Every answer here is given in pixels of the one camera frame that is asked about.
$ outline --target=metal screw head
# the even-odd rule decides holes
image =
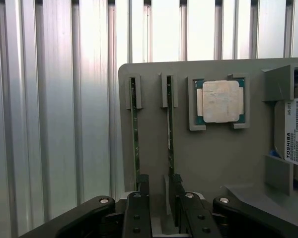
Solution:
[[[192,193],[187,193],[185,196],[188,197],[188,198],[194,197],[194,195]]]
[[[229,200],[227,198],[225,198],[225,197],[221,197],[220,198],[220,202],[222,202],[222,203],[228,203]]]
[[[107,203],[107,202],[109,202],[108,199],[101,199],[101,200],[100,200],[100,203]]]

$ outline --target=white label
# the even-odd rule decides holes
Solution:
[[[285,160],[298,165],[298,98],[285,102]]]

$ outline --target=toshiba logo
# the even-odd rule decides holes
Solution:
[[[286,137],[286,156],[290,158],[290,133],[287,133]]]

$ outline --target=silver corrugated sheet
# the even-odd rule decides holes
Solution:
[[[121,65],[298,57],[298,0],[42,2],[0,0],[0,238],[119,198]]]

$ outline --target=metal bolt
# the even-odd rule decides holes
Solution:
[[[140,228],[135,227],[135,228],[133,229],[133,232],[134,232],[134,233],[140,233]]]
[[[194,197],[194,195],[192,193],[187,193],[185,196],[188,197],[188,198]]]
[[[227,198],[225,198],[225,197],[221,197],[220,198],[220,202],[222,202],[222,203],[228,203],[229,200]]]
[[[108,199],[101,199],[101,200],[100,200],[100,203],[107,203],[107,202],[109,202]]]

